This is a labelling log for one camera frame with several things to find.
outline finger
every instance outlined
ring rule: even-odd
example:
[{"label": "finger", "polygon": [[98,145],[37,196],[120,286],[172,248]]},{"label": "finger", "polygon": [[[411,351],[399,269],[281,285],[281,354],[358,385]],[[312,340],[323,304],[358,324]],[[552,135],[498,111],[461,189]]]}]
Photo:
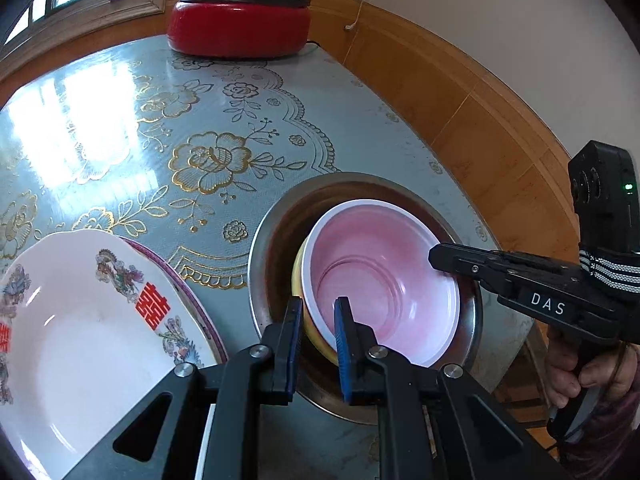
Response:
[{"label": "finger", "polygon": [[[580,384],[586,388],[609,383],[618,361],[618,352],[607,352],[589,362],[580,373]],[[607,400],[622,398],[631,388],[638,368],[638,354],[629,347],[625,351],[618,373],[607,392]]]},{"label": "finger", "polygon": [[565,397],[573,399],[580,393],[578,378],[571,372],[560,368],[546,367],[546,380],[551,388]]},{"label": "finger", "polygon": [[562,339],[550,340],[546,362],[552,367],[570,372],[578,364],[578,352]]},{"label": "finger", "polygon": [[553,388],[546,389],[546,396],[549,398],[549,402],[558,408],[564,408],[569,402],[569,397],[556,392]]}]

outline screw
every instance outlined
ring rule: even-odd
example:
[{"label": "screw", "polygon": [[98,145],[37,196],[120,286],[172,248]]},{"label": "screw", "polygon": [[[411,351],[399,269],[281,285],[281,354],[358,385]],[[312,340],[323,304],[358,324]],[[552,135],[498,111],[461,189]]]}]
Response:
[{"label": "screw", "polygon": [[444,374],[451,379],[457,379],[462,377],[462,367],[454,364],[446,365],[444,367]]},{"label": "screw", "polygon": [[195,366],[191,363],[180,363],[179,365],[175,365],[174,374],[178,377],[189,377],[195,371]]},{"label": "screw", "polygon": [[265,345],[254,345],[249,348],[249,355],[251,357],[255,357],[256,359],[260,357],[267,357],[271,352],[271,349]]},{"label": "screw", "polygon": [[389,348],[386,346],[375,345],[369,348],[369,355],[374,359],[385,358],[389,354]]}]

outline white wall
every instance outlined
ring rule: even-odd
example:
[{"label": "white wall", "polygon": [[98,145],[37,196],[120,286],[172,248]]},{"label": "white wall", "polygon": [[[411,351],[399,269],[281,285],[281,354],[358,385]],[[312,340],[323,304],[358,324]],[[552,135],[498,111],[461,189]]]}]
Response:
[{"label": "white wall", "polygon": [[369,1],[494,72],[569,154],[597,139],[640,164],[640,55],[603,0]]}]

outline white plate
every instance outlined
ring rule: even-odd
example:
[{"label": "white plate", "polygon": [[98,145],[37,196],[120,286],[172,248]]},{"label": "white plate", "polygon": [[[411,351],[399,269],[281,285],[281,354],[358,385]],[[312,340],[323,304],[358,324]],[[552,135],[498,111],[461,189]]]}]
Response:
[{"label": "white plate", "polygon": [[0,424],[36,477],[64,477],[175,364],[216,364],[162,271],[105,232],[45,237],[0,290]]},{"label": "white plate", "polygon": [[133,247],[137,252],[145,256],[148,260],[152,261],[158,266],[167,278],[174,284],[174,289],[180,296],[182,303],[187,308],[191,317],[200,325],[200,328],[204,332],[205,337],[209,341],[209,346],[213,350],[218,363],[226,363],[229,359],[226,352],[224,343],[220,338],[220,334],[213,324],[213,320],[209,317],[209,314],[205,310],[203,304],[198,297],[189,288],[189,285],[180,277],[175,269],[164,261],[157,253],[153,252],[148,247],[144,246],[140,242],[132,240],[130,238],[121,237],[127,244]]}]

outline metal basin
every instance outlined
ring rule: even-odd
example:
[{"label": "metal basin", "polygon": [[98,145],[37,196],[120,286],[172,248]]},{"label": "metal basin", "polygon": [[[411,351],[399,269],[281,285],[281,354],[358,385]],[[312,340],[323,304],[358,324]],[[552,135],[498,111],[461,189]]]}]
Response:
[{"label": "metal basin", "polygon": [[[296,253],[313,225],[335,205],[356,198],[384,200],[418,217],[441,242],[459,242],[444,219],[423,199],[393,182],[363,173],[331,173],[291,188],[269,209],[255,234],[249,254],[249,297],[256,330],[284,317],[291,294]],[[472,280],[458,278],[460,320],[451,345],[434,364],[457,363],[470,368],[482,332],[482,300]],[[373,406],[342,401],[338,368],[303,335],[297,390],[322,410],[360,424],[376,424]]]}]

